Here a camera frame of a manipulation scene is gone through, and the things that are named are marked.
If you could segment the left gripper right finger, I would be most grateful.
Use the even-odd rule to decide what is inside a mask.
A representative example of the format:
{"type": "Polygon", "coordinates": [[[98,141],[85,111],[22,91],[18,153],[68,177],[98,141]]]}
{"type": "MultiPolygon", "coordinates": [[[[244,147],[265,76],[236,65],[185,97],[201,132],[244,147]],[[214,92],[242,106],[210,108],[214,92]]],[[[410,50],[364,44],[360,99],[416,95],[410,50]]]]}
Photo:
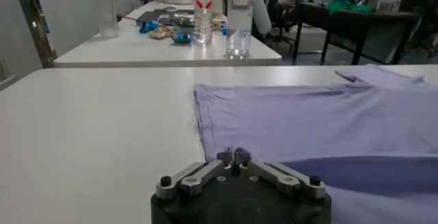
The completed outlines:
{"type": "Polygon", "coordinates": [[[244,175],[270,182],[283,195],[292,196],[295,192],[301,192],[311,199],[326,196],[326,184],[319,176],[309,177],[280,162],[262,162],[243,148],[235,150],[235,163],[244,175]]]}

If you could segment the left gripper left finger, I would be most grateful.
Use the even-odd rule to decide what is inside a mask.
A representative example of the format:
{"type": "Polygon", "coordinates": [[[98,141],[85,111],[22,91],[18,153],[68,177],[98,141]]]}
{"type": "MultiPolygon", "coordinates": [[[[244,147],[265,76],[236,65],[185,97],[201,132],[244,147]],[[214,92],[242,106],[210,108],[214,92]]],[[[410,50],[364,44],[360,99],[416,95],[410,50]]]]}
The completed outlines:
{"type": "Polygon", "coordinates": [[[176,175],[161,177],[155,188],[155,196],[161,200],[171,200],[179,192],[189,196],[199,195],[211,180],[230,176],[232,168],[233,152],[228,148],[210,162],[194,162],[176,175]]]}

